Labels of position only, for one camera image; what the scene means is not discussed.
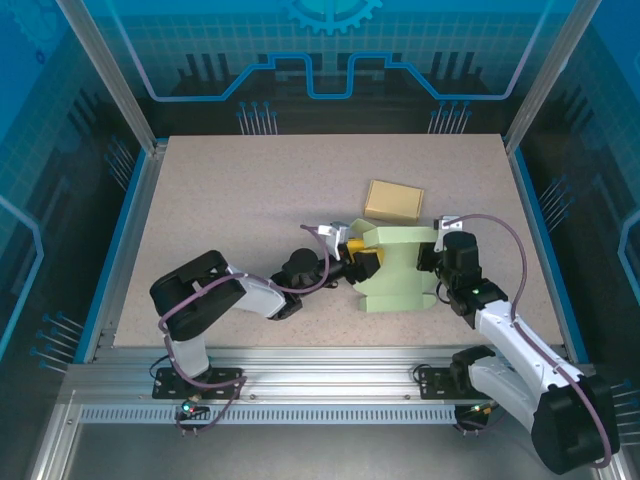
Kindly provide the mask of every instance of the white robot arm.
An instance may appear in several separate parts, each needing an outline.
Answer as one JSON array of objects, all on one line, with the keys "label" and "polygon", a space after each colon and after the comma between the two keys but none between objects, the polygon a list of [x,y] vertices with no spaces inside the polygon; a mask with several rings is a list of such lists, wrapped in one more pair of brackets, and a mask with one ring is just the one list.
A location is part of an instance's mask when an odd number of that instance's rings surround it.
[{"label": "white robot arm", "polygon": [[[323,259],[308,248],[298,249],[282,265],[282,270],[267,280],[242,272],[229,265],[220,252],[211,250],[152,285],[149,293],[159,315],[183,304],[169,315],[163,328],[168,332],[175,363],[188,378],[195,379],[209,370],[204,332],[229,309],[284,320],[302,308],[303,295],[331,288],[341,278],[351,284],[364,281],[380,267],[376,253],[348,254],[348,225],[334,222],[303,228],[321,243]],[[214,282],[219,285],[212,291],[193,301],[187,300]]]},{"label": "white robot arm", "polygon": [[475,236],[462,231],[462,222],[455,220],[436,221],[436,228],[443,224],[450,228],[439,228],[438,242],[420,246],[417,267],[436,274],[447,289],[452,310],[508,362],[486,347],[459,352],[451,364],[458,389],[484,393],[514,416],[531,433],[538,455],[554,473],[595,462],[607,456],[609,447],[617,452],[609,386],[598,375],[586,376],[568,363],[520,315],[514,317],[507,295],[482,278]]}]

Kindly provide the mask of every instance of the yellow box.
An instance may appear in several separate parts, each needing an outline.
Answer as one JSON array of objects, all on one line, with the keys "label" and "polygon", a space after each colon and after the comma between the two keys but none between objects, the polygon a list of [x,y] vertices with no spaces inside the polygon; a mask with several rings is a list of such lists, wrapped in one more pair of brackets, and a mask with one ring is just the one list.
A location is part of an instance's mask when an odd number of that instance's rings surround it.
[{"label": "yellow box", "polygon": [[415,225],[420,218],[424,190],[372,180],[364,216],[400,225]]}]

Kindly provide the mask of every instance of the metal grate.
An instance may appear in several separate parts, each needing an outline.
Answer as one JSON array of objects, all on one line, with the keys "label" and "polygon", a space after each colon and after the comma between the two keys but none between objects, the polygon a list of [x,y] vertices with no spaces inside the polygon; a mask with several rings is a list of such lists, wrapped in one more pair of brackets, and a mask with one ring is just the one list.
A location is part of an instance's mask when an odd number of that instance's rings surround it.
[{"label": "metal grate", "polygon": [[[84,407],[82,423],[173,423],[175,405]],[[187,424],[206,423],[222,409],[210,405]],[[221,424],[235,425],[413,425],[456,423],[453,405],[236,405],[224,416]]]}]

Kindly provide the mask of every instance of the speckled tabletop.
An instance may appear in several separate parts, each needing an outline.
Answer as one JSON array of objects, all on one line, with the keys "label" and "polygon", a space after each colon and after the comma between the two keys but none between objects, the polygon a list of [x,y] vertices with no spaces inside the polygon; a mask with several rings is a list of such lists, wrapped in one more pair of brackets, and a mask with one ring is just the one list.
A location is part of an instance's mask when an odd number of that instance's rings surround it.
[{"label": "speckled tabletop", "polygon": [[[301,223],[361,217],[371,179],[425,190],[420,224],[442,214],[490,213],[522,236],[529,279],[519,312],[547,342],[562,343],[551,299],[499,135],[171,137],[117,329],[117,346],[160,346],[149,287],[208,250],[263,276],[296,248],[318,251]],[[520,260],[498,225],[471,220],[484,275],[513,296]],[[438,346],[488,343],[449,307],[410,313],[358,310],[360,294],[303,298],[281,322],[238,310],[207,332],[211,346]]]}]

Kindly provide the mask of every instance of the black bracket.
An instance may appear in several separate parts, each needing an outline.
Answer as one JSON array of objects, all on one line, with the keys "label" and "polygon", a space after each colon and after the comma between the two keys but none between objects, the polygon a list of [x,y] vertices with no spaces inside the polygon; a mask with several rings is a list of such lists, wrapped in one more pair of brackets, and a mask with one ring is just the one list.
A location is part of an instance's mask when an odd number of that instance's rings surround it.
[{"label": "black bracket", "polygon": [[[204,375],[198,377],[202,383],[222,383],[242,376],[241,368],[211,368]],[[229,400],[236,387],[230,385],[223,388],[202,390],[194,387],[180,377],[171,367],[159,368],[153,385],[151,398],[156,400],[185,400],[200,394],[202,400]]]},{"label": "black bracket", "polygon": [[488,399],[485,394],[471,388],[460,392],[449,368],[420,367],[416,370],[422,400],[478,400]]}]

